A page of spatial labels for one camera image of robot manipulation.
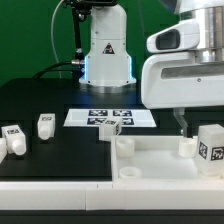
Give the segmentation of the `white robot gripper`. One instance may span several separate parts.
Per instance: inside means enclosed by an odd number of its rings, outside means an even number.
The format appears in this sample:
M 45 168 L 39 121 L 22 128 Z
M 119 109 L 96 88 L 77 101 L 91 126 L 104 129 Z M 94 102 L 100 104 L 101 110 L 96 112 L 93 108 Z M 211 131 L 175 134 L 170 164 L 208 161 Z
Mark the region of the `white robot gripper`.
M 224 105 L 224 62 L 198 64 L 193 52 L 157 54 L 143 65 L 141 100 L 146 108 L 174 108 L 187 136 L 187 107 Z

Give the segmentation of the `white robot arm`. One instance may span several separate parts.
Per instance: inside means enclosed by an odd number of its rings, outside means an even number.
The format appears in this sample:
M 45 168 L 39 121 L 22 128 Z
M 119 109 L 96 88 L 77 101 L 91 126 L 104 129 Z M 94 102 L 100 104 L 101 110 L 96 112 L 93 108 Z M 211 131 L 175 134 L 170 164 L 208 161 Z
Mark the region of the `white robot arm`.
M 224 0 L 160 0 L 180 16 L 150 35 L 143 64 L 141 101 L 161 127 L 184 120 L 187 108 L 224 108 Z M 134 84 L 126 52 L 126 13 L 121 6 L 91 10 L 91 49 L 80 84 L 99 92 Z

